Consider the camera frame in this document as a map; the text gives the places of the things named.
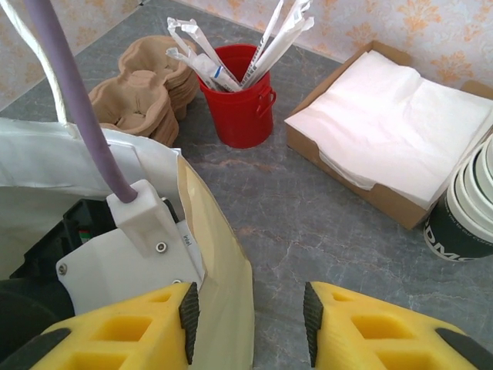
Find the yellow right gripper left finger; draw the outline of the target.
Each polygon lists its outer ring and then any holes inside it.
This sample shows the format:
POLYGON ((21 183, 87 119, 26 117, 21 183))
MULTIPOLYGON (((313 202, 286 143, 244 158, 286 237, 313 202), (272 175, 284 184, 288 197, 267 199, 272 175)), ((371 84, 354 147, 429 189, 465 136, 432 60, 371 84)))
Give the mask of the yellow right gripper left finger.
POLYGON ((187 369, 200 316, 196 283, 175 283, 59 321, 7 358, 9 369, 187 369))

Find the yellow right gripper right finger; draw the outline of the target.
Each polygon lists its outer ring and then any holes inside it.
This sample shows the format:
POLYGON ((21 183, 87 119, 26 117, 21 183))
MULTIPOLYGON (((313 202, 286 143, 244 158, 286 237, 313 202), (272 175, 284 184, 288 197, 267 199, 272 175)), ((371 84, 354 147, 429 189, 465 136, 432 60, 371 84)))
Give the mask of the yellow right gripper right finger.
POLYGON ((445 321, 333 284, 304 288, 314 369, 490 369, 492 353, 445 321))

